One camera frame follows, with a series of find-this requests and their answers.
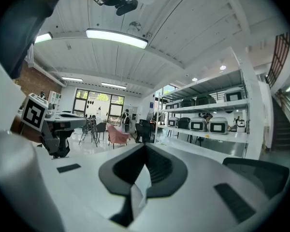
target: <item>brick wall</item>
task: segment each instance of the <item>brick wall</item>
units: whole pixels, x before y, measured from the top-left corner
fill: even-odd
[[[55,91],[60,94],[62,88],[62,86],[49,79],[35,68],[28,68],[26,61],[23,63],[20,77],[16,79],[15,82],[21,86],[21,90],[26,95],[30,93],[40,95],[41,91],[44,91],[46,100],[48,99],[49,91]]]

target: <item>staircase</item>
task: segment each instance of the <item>staircase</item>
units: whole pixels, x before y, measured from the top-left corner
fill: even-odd
[[[271,151],[290,151],[290,122],[285,113],[273,99],[274,132]]]

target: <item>pink chair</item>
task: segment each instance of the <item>pink chair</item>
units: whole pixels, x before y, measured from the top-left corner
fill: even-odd
[[[109,135],[109,144],[113,144],[113,149],[114,149],[114,144],[126,144],[127,145],[127,140],[129,139],[129,134],[127,133],[122,133],[118,131],[114,126],[112,125],[107,125],[107,130],[108,130],[108,135]]]

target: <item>dark sleeve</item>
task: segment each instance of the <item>dark sleeve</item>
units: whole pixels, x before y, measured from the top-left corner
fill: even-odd
[[[1,18],[0,63],[12,79],[20,76],[29,47],[58,1],[18,0]]]

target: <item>brown railing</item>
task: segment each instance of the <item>brown railing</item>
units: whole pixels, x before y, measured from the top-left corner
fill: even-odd
[[[290,112],[290,99],[284,95],[284,93],[281,91],[281,89],[275,94],[278,100],[280,101],[280,107],[281,109],[286,113],[286,110],[288,109]]]
[[[274,56],[270,71],[265,78],[270,87],[276,82],[284,64],[286,62],[290,49],[290,32],[276,36]]]

